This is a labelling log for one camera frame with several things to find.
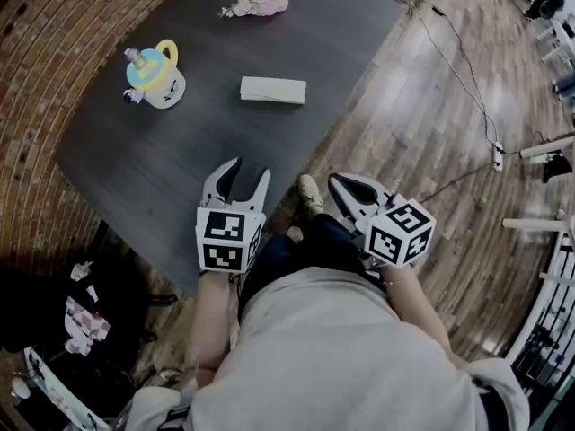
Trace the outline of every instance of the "wooden floor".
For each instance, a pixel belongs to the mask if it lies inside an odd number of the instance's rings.
[[[456,35],[430,4],[453,21],[507,152],[537,143],[535,131],[545,138],[572,131],[570,112],[551,94],[552,71],[558,75],[565,67],[541,62],[549,46],[535,42],[543,25],[522,16],[525,1],[414,1],[431,36],[476,94]],[[491,128],[489,133],[494,140]],[[482,113],[431,45],[417,15],[405,14],[306,170],[317,179],[327,212],[337,216],[327,193],[332,172],[371,176],[423,200],[490,160]],[[530,307],[551,235],[506,230],[500,222],[552,217],[567,206],[569,177],[544,185],[542,174],[542,165],[510,156],[503,172],[486,168],[425,203],[438,225],[420,280],[454,351],[466,359],[504,356]],[[296,204],[292,189],[270,219],[272,232],[285,232]],[[151,315],[151,329],[173,336],[146,348],[140,373],[154,352],[162,353],[157,367],[179,364],[190,308],[183,297],[172,314]]]

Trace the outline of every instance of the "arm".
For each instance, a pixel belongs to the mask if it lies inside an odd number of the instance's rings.
[[[464,360],[451,351],[449,336],[443,322],[423,294],[423,289],[413,268],[380,268],[379,271],[389,295],[389,303],[403,322],[419,327],[436,340],[447,353],[447,357],[457,367],[465,364]]]
[[[186,366],[198,365],[200,388],[213,381],[230,350],[229,293],[225,273],[209,271],[199,279]]]

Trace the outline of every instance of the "dark gray table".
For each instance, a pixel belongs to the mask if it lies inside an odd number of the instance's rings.
[[[238,184],[270,168],[270,214],[401,14],[391,0],[289,0],[269,18],[219,19],[234,1],[166,0],[154,10],[92,82],[57,152],[102,219],[189,294],[204,179],[235,156],[246,169]],[[186,93],[168,110],[127,105],[121,52],[164,38],[178,45]],[[241,101],[244,75],[305,80],[305,105]]]

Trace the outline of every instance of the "cable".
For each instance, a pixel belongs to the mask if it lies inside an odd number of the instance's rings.
[[[533,145],[533,141],[535,140],[535,136],[539,135],[539,137],[541,137],[541,143],[544,144],[545,142],[549,142],[549,139],[545,140],[545,138],[543,137],[543,134],[541,134],[540,131],[536,131],[533,133],[533,138],[531,139],[531,145]]]
[[[413,8],[408,2],[406,2],[405,0],[395,0],[395,1],[399,4],[407,5],[407,11],[404,11],[403,14],[407,14],[410,18],[413,16]]]
[[[488,166],[492,166],[493,162],[488,162],[486,164],[483,164],[482,166],[479,166],[478,168],[475,168],[471,171],[466,172],[465,174],[460,175],[457,179],[453,179],[450,182],[448,182],[446,185],[444,185],[443,187],[441,187],[441,189],[434,191],[433,193],[431,193],[431,195],[425,197],[422,201],[420,201],[420,204],[426,203],[427,201],[429,201],[430,199],[436,197],[439,193],[441,193],[443,190],[448,189],[449,187],[451,187],[452,185],[456,184],[457,182],[459,182],[461,179],[464,179],[472,174],[475,174],[476,172],[479,172],[483,169],[485,169]]]
[[[448,22],[449,25],[451,26],[452,30],[454,31],[454,33],[456,34],[457,38],[459,39],[459,48],[462,52],[462,54],[464,55],[465,60],[467,61],[467,64],[469,65],[469,68],[471,70],[471,75],[473,78],[473,84],[475,85],[475,88],[477,89],[478,92],[478,96],[481,100],[481,103],[477,100],[477,98],[475,98],[475,96],[469,91],[469,88],[467,88],[467,85],[464,83],[463,79],[461,78],[461,76],[457,73],[457,71],[455,70],[455,68],[451,65],[451,62],[449,62],[449,60],[447,59],[447,57],[443,54],[443,51],[441,51],[441,49],[439,49],[439,46],[437,45],[437,43],[433,40],[433,38],[431,37],[431,33],[429,32],[429,28],[427,26],[427,24],[425,23],[425,20],[423,19],[423,16],[420,13],[420,10],[417,9],[417,7],[415,6],[415,3],[413,2],[413,0],[409,0],[410,4],[411,4],[411,8],[415,11],[415,13],[417,13],[418,17],[421,20],[421,23],[423,24],[423,27],[425,29],[425,32],[427,32],[428,37],[429,37],[429,41],[431,41],[431,44],[435,47],[435,49],[438,51],[439,55],[446,61],[447,65],[449,66],[449,68],[451,69],[451,71],[453,72],[453,74],[456,76],[457,80],[459,80],[459,83],[461,83],[461,85],[464,87],[465,92],[467,92],[467,94],[469,95],[469,97],[471,97],[473,99],[473,101],[475,102],[475,104],[477,105],[477,107],[479,108],[479,110],[482,112],[483,114],[483,119],[485,122],[485,139],[487,140],[487,142],[489,142],[491,144],[491,146],[495,146],[495,144],[490,140],[489,138],[489,132],[488,132],[488,128],[489,128],[489,124],[488,124],[488,120],[490,121],[491,125],[493,126],[493,132],[495,134],[495,142],[499,142],[499,136],[497,133],[497,126],[495,125],[495,122],[493,121],[493,119],[487,114],[487,111],[485,110],[485,104],[483,102],[483,97],[481,94],[481,91],[479,89],[479,85],[477,84],[477,80],[475,78],[475,73],[473,71],[473,66],[471,64],[471,61],[469,59],[469,57],[467,56],[467,54],[465,53],[464,50],[464,46],[463,46],[463,41],[461,39],[461,37],[459,36],[459,33],[457,33],[457,30],[455,28],[455,26],[453,25],[453,23],[451,22],[451,20],[447,17],[447,15],[445,13],[443,13],[441,10],[439,10],[435,5],[430,4],[429,2],[425,2],[426,4],[429,4],[431,6],[431,9],[437,13],[438,15],[445,17]],[[506,155],[511,155],[511,154],[518,154],[519,151],[516,152],[506,152],[504,150],[500,150],[503,154]]]

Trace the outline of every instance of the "sneaker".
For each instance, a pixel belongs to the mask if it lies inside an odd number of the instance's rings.
[[[312,218],[323,212],[323,200],[320,190],[312,176],[303,174],[299,177],[299,196],[304,201],[304,210],[307,218]]]
[[[298,244],[300,241],[302,241],[304,239],[304,234],[302,232],[302,229],[299,228],[298,226],[295,226],[295,225],[291,225],[287,229],[286,236],[291,241],[293,241],[295,244]]]

